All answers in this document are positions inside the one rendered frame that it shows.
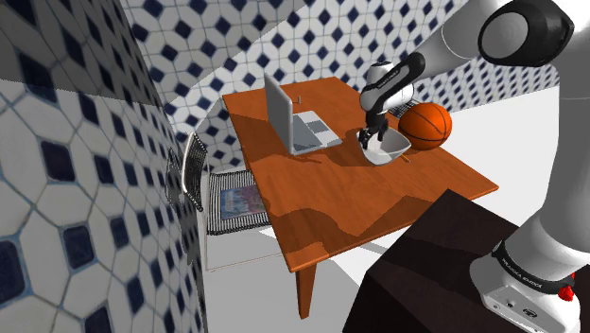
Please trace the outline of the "dark gridded flat object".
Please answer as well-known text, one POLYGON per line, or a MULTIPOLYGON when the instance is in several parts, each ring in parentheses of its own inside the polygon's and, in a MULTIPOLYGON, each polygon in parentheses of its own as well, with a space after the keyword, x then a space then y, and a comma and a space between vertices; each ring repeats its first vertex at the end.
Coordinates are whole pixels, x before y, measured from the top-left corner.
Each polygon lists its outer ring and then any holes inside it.
POLYGON ((417 104, 420 104, 420 101, 415 100, 415 99, 411 99, 410 101, 408 101, 407 103, 405 103, 403 105, 399 105, 399 106, 393 107, 392 109, 389 109, 389 113, 392 114, 396 118, 400 118, 407 110, 409 110, 410 108, 412 108, 413 106, 415 106, 417 104))

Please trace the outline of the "white bowl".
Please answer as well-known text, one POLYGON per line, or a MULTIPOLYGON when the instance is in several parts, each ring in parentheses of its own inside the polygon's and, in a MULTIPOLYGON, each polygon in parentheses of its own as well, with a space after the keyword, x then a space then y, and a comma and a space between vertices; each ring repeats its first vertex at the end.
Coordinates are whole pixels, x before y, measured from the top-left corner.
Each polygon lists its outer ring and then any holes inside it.
POLYGON ((364 149, 360 143, 360 150, 364 157, 376 166, 388 164, 404 154, 410 147, 410 141, 399 131, 388 128, 381 141, 378 134, 373 135, 364 149))

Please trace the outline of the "blue pink magazine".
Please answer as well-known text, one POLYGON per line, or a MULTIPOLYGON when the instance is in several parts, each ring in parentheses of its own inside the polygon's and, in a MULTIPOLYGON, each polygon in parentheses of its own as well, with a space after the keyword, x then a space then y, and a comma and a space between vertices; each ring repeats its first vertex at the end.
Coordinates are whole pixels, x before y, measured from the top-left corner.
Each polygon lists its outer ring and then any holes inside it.
POLYGON ((256 185, 225 189, 220 192, 220 216, 236 219, 265 211, 256 185))

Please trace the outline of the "orange wooden table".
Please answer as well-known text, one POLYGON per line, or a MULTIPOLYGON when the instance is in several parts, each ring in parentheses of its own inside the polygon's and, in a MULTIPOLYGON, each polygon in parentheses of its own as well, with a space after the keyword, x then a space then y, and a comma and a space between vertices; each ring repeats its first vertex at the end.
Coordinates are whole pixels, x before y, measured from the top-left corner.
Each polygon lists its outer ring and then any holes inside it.
POLYGON ((269 123, 264 90, 228 94, 223 101, 286 265, 296 275, 301 318, 309 314, 318 263, 409 226, 447 189, 469 200, 498 189, 441 148, 372 165, 356 139, 365 123, 359 93, 336 77, 284 90, 302 101, 295 111, 318 114, 341 144, 291 155, 269 123))

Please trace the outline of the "grey open laptop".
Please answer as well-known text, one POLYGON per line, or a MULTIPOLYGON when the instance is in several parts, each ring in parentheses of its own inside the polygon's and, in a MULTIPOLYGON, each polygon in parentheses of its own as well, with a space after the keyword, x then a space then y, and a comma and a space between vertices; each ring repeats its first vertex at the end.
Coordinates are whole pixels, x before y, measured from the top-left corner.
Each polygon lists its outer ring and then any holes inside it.
POLYGON ((274 77, 265 74, 264 82, 269 123, 290 154, 302 155, 342 143, 314 111, 293 113, 291 98, 274 77))

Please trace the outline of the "dark robot stand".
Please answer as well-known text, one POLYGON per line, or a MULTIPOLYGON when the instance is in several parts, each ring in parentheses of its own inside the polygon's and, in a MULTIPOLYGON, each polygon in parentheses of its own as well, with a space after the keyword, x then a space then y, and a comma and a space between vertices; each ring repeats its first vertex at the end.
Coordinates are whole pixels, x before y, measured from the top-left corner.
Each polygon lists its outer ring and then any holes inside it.
POLYGON ((516 225, 446 190, 367 270, 342 333, 527 333, 469 274, 516 225))

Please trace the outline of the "orange basketball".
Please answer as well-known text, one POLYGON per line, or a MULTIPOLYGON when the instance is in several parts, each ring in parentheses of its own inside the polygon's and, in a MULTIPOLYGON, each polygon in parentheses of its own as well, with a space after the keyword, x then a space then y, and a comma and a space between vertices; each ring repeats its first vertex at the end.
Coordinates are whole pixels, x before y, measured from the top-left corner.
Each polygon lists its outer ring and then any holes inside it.
POLYGON ((441 105, 428 102, 410 107, 400 117, 398 131, 415 150, 431 150, 450 136, 453 123, 450 113, 441 105))

